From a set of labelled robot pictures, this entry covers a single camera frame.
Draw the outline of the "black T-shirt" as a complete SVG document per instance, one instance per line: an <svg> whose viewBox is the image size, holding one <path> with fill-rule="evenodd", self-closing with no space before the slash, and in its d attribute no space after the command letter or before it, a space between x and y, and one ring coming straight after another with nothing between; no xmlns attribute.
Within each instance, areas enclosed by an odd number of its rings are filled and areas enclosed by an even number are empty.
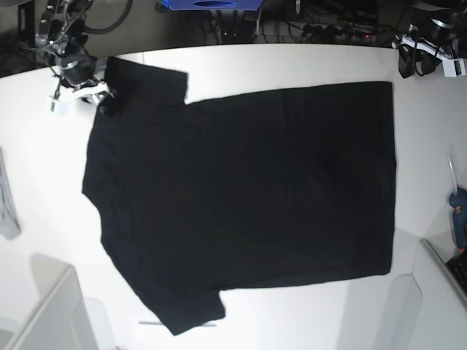
<svg viewBox="0 0 467 350"><path fill-rule="evenodd" d="M229 289L390 272L393 86L352 82L185 103L188 76L119 58L83 194L101 243L173 334L225 316Z"/></svg>

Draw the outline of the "blue box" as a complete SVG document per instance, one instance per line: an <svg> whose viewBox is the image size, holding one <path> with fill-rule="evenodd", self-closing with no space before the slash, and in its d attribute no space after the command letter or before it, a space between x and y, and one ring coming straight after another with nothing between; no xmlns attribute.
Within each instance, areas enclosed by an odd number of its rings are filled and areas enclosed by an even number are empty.
<svg viewBox="0 0 467 350"><path fill-rule="evenodd" d="M174 11L188 10L257 10L263 0L167 0L162 5Z"/></svg>

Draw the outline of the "blue glue gun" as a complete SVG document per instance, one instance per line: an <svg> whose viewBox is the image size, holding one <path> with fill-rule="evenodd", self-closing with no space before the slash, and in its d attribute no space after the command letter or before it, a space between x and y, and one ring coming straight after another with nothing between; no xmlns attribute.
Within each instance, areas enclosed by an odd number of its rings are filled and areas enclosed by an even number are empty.
<svg viewBox="0 0 467 350"><path fill-rule="evenodd" d="M452 208L452 226L456 247L460 251L466 249L466 189L457 187L449 196Z"/></svg>

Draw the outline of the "grey cloth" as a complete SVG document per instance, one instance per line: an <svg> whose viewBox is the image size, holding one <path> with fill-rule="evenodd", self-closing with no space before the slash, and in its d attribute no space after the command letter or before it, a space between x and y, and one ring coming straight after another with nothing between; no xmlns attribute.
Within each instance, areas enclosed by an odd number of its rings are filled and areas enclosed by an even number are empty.
<svg viewBox="0 0 467 350"><path fill-rule="evenodd" d="M12 240L20 234L21 227L7 178L3 152L1 152L1 235L7 240Z"/></svg>

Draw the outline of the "black keyboard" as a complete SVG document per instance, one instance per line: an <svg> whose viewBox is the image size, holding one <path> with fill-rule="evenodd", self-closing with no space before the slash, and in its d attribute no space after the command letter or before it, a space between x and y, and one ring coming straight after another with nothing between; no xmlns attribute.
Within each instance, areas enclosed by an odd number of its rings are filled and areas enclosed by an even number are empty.
<svg viewBox="0 0 467 350"><path fill-rule="evenodd" d="M459 283L461 289L467 292L467 257L466 252L453 257L447 262L447 267Z"/></svg>

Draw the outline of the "white label plate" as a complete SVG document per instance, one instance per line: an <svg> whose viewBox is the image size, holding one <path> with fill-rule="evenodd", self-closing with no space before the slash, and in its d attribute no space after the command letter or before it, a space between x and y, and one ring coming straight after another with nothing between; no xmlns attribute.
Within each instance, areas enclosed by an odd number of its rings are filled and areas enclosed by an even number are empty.
<svg viewBox="0 0 467 350"><path fill-rule="evenodd" d="M140 320L138 321L139 324L142 324L142 325L157 325L157 326L164 326L164 324L160 321L147 321L147 320ZM207 322L207 323L204 323L204 324L201 324L199 326L195 326L195 327L216 327L217 325L215 323L212 323L212 322Z"/></svg>

